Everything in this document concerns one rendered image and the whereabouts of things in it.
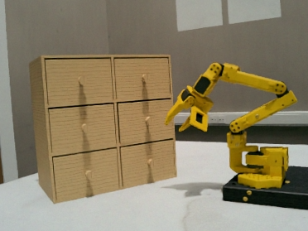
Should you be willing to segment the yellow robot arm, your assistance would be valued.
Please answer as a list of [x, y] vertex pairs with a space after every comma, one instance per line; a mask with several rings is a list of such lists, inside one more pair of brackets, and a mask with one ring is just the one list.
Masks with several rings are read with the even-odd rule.
[[[233, 120], [230, 124], [231, 132], [227, 134], [227, 144], [229, 147], [229, 168], [236, 173], [244, 172], [244, 175], [238, 176], [239, 184], [250, 185], [255, 189], [281, 188], [286, 176], [283, 164], [285, 147], [260, 147], [259, 151], [257, 145], [246, 145], [247, 136], [244, 129], [297, 103], [295, 95], [292, 91], [288, 91], [282, 81], [278, 82], [246, 74], [240, 72], [240, 67], [227, 63], [224, 63], [224, 65], [213, 63], [199, 77], [192, 90], [201, 97], [205, 97], [212, 92], [219, 79], [232, 84], [238, 83], [265, 90], [276, 94], [278, 97], [278, 99]], [[243, 164], [242, 152], [247, 152], [245, 154], [245, 164], [248, 164], [247, 166]]]

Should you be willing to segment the tan cardboard drawer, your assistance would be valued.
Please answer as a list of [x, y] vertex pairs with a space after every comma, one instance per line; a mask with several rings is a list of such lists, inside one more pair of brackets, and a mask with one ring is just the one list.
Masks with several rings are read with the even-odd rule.
[[119, 147], [122, 185], [175, 175], [173, 139]]
[[113, 104], [48, 108], [51, 153], [116, 144]]
[[119, 188], [117, 148], [77, 153], [52, 157], [56, 200]]
[[168, 59], [113, 59], [113, 62], [116, 99], [171, 95]]
[[173, 136], [172, 120], [165, 125], [170, 110], [170, 99], [117, 102], [119, 143]]
[[45, 71], [48, 105], [113, 100], [110, 59], [45, 60]]

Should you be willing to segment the tan wooden chest of drawers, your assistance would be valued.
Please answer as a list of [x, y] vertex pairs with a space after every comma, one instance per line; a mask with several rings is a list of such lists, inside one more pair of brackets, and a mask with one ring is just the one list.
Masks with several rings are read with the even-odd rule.
[[[135, 98], [135, 99], [116, 99], [113, 59], [145, 59], [145, 58], [167, 58], [168, 59], [170, 94], [171, 95], [146, 97], [146, 98]], [[110, 59], [111, 60], [113, 100], [81, 102], [81, 103], [60, 103], [60, 104], [49, 104], [48, 105], [47, 104], [47, 93], [46, 93], [45, 60], [81, 60], [81, 59]], [[173, 107], [171, 55], [41, 55], [35, 60], [33, 60], [31, 63], [29, 63], [29, 70], [30, 70], [31, 103], [32, 103], [32, 114], [33, 114], [33, 124], [34, 124], [35, 143], [36, 143], [36, 160], [37, 160], [37, 169], [38, 169], [38, 177], [39, 177], [39, 186], [44, 190], [44, 192], [46, 193], [46, 195], [49, 197], [49, 199], [52, 201], [53, 204], [58, 204], [58, 203], [62, 203], [62, 202], [70, 201], [70, 200], [77, 200], [77, 199], [81, 199], [85, 197], [90, 197], [93, 195], [101, 195], [101, 194], [116, 191], [116, 190], [123, 190], [123, 189], [131, 188], [131, 187], [135, 187], [139, 185], [145, 185], [145, 184], [177, 177], [176, 138], [175, 138], [174, 118], [172, 119], [173, 136], [160, 137], [160, 138], [154, 138], [154, 139], [137, 141], [137, 142], [127, 142], [127, 143], [119, 143], [119, 138], [118, 138], [117, 102], [146, 100], [146, 99], [170, 99], [171, 107]], [[84, 104], [95, 104], [95, 103], [113, 104], [116, 144], [104, 146], [104, 147], [93, 147], [93, 148], [69, 151], [69, 152], [51, 153], [51, 135], [50, 135], [48, 108], [84, 105]], [[159, 141], [159, 140], [164, 140], [164, 139], [173, 139], [175, 175], [164, 177], [164, 178], [157, 179], [157, 180], [150, 180], [150, 181], [142, 182], [142, 183], [138, 183], [135, 185], [123, 186], [119, 147], [143, 143], [143, 142]], [[87, 152], [87, 151], [99, 150], [99, 149], [110, 148], [110, 147], [117, 148], [119, 188], [100, 191], [100, 192], [88, 194], [88, 195], [81, 195], [81, 196], [77, 196], [77, 197], [73, 197], [73, 198], [69, 198], [65, 200], [56, 200], [54, 172], [53, 172], [53, 163], [52, 163], [53, 156], [59, 156], [59, 155], [77, 153], [77, 152]]]

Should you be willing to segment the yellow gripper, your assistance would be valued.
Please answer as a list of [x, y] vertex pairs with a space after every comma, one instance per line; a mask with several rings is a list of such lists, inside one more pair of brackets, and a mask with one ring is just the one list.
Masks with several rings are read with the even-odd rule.
[[178, 96], [177, 102], [166, 115], [165, 125], [169, 124], [169, 122], [182, 109], [186, 110], [191, 107], [190, 116], [179, 128], [179, 132], [182, 132], [183, 130], [187, 129], [189, 126], [197, 128], [202, 132], [207, 132], [207, 113], [213, 107], [214, 103], [210, 98], [206, 97], [201, 97], [199, 94], [192, 90], [192, 87], [187, 86], [187, 89], [183, 89], [181, 91], [180, 95]]

